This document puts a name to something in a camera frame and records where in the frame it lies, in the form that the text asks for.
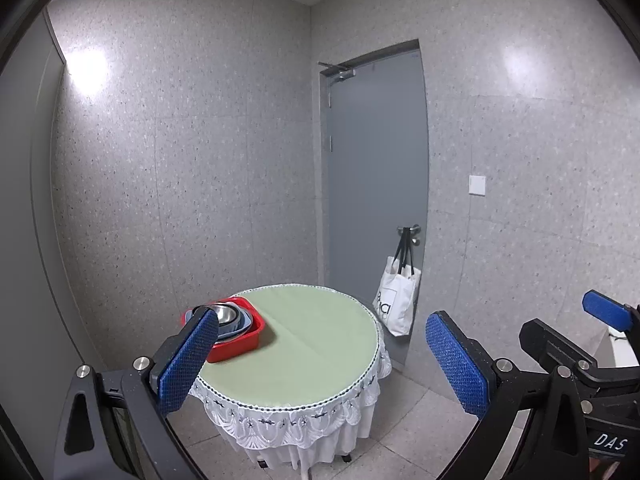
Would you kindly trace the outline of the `person's right hand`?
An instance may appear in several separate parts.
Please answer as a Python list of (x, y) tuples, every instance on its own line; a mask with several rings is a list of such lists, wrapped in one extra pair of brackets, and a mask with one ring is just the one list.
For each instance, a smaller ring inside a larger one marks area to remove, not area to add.
[(590, 457), (590, 480), (623, 480), (627, 478), (628, 471), (623, 460)]

